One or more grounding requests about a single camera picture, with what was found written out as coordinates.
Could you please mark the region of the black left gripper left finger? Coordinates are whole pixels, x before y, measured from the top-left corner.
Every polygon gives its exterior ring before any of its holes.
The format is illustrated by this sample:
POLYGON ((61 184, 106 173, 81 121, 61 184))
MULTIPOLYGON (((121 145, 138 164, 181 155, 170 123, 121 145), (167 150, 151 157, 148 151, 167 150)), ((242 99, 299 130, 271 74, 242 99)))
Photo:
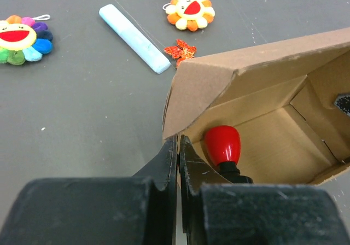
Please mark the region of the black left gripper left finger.
POLYGON ((175 244, 177 138, 131 177, 42 178, 19 192, 1 244, 175 244))

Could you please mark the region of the red black stamp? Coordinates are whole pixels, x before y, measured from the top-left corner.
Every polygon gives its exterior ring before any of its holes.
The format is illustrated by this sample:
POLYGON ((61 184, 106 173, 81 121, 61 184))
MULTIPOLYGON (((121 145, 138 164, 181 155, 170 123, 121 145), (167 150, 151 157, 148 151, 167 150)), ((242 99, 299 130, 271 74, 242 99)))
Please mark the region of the red black stamp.
POLYGON ((241 156, 241 139, 234 127, 221 125, 209 129, 204 135, 204 145, 221 176, 235 184, 253 183, 250 177, 241 175, 237 167, 241 156))

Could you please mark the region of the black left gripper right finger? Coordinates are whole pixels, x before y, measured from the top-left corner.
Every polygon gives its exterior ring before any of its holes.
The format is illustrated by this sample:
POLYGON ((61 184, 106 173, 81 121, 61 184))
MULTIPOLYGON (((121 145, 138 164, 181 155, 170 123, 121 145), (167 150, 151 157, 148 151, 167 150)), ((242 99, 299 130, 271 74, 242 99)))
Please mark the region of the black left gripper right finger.
POLYGON ((349 244, 339 210, 320 188, 231 183, 184 135, 179 171, 189 244, 349 244))

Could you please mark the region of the brown cardboard box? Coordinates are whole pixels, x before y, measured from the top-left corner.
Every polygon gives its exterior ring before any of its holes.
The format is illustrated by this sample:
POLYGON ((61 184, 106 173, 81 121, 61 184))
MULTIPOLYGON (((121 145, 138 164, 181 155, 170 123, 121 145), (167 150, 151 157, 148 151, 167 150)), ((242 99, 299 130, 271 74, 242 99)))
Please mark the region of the brown cardboard box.
POLYGON ((182 62, 172 80, 163 139, 189 137, 209 163, 205 133, 241 136, 238 168, 258 184, 319 185, 349 171, 349 29, 182 62))

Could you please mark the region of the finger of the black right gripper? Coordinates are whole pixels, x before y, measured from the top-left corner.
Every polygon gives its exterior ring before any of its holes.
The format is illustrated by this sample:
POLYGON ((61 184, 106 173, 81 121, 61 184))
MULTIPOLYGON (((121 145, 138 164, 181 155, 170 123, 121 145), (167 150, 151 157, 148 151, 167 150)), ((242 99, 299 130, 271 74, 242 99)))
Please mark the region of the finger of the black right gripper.
POLYGON ((347 116, 350 116, 350 93, 337 95, 334 106, 347 116))

